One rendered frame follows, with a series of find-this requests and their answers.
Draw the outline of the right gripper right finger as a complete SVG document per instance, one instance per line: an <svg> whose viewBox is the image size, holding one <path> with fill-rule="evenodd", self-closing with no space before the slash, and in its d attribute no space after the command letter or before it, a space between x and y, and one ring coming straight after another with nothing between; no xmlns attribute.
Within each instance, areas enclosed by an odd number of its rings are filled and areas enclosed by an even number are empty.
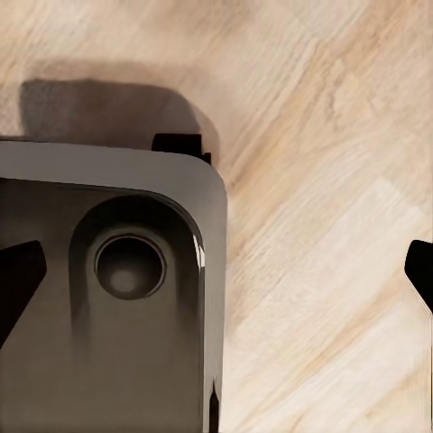
<svg viewBox="0 0 433 433"><path fill-rule="evenodd" d="M405 273L433 312L433 244L414 239L405 259Z"/></svg>

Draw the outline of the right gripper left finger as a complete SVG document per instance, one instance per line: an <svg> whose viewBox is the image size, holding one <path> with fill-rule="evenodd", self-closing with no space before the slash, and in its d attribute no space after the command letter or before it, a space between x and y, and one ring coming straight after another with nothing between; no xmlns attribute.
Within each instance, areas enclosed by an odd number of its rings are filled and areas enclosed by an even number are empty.
<svg viewBox="0 0 433 433"><path fill-rule="evenodd" d="M47 273L39 241L0 250L0 347L10 336Z"/></svg>

